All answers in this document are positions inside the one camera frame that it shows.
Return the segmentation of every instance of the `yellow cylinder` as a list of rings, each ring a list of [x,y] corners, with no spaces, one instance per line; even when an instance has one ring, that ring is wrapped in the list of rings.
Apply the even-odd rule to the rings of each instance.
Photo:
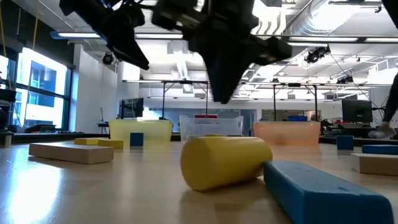
[[[205,137],[224,137],[224,134],[206,134]]]
[[[262,175],[262,164],[272,160],[272,152],[259,138],[195,138],[185,143],[181,171],[193,190],[250,180]]]

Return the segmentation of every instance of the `person's arm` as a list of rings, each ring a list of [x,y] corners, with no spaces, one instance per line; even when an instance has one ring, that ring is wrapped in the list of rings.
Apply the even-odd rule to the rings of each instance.
[[[392,82],[390,95],[386,103],[386,110],[384,112],[383,122],[390,122],[398,109],[398,74]]]

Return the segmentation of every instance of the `orange plastic bin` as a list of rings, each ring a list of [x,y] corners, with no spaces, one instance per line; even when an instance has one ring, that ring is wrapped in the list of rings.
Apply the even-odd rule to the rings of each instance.
[[[254,136],[271,146],[317,146],[319,122],[260,121],[254,123]]]

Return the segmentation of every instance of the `blue box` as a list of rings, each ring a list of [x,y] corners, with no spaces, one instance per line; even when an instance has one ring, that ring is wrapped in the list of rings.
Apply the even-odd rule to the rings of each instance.
[[[144,146],[144,133],[130,133],[130,146]]]
[[[301,162],[266,162],[264,181],[295,224],[394,223],[384,196]]]
[[[337,149],[354,150],[354,136],[337,136]]]
[[[398,146],[395,146],[395,145],[363,145],[362,153],[398,155]]]
[[[290,115],[287,117],[288,121],[308,121],[307,116]]]

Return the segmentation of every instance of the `person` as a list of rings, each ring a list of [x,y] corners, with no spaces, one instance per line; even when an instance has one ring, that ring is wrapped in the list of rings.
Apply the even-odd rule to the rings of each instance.
[[[391,128],[390,122],[398,109],[397,96],[398,96],[398,74],[395,76],[394,81],[392,82],[390,95],[388,96],[386,108],[384,110],[384,117],[382,120],[382,124],[379,127],[379,130],[388,136],[393,136],[396,133],[394,129]]]

